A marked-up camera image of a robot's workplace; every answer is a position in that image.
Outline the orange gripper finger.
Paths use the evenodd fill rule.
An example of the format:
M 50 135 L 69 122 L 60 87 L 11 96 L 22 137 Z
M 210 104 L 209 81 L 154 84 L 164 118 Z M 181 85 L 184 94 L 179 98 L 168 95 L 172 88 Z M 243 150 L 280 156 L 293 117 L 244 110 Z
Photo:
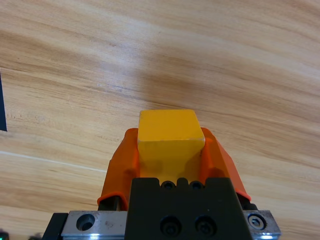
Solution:
M 209 129 L 203 127 L 201 130 L 205 137 L 205 145 L 201 151 L 199 181 L 204 184 L 208 178 L 229 178 L 242 209 L 257 210 L 257 206 L 251 203 L 252 198 L 247 194 L 230 155 Z
M 111 197 L 120 198 L 120 209 L 129 207 L 132 180 L 140 176 L 138 129 L 130 128 L 108 164 L 104 184 L 97 203 Z

